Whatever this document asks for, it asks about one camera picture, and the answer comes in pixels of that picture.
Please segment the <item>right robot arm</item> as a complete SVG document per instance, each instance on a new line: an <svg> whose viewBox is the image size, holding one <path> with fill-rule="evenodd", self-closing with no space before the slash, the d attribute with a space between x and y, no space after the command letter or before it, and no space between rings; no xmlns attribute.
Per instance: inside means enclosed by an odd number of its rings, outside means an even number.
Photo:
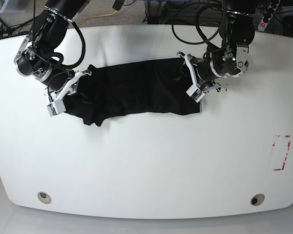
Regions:
<svg viewBox="0 0 293 234"><path fill-rule="evenodd" d="M33 19L30 33L14 58L17 71L22 76L34 76L48 90L56 92L74 77L74 68L85 57L85 40L75 19L88 3L87 0L47 1L46 9ZM65 65L63 54L55 52L55 49L62 43L69 25L77 31L82 50L77 62Z"/></svg>

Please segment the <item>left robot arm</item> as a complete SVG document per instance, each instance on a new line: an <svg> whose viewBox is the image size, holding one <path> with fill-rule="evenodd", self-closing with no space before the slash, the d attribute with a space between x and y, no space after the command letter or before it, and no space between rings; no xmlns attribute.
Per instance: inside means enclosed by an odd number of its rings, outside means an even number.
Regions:
<svg viewBox="0 0 293 234"><path fill-rule="evenodd" d="M224 0L221 3L197 2L196 5L199 9L194 18L194 25L202 41L189 42L181 38L178 40L189 45L207 45L201 59L190 59L197 81L208 84L218 78L244 74L249 65L249 45L255 36L252 16L255 14L256 1ZM212 8L221 12L222 17L216 32L208 38L200 28L200 16Z"/></svg>

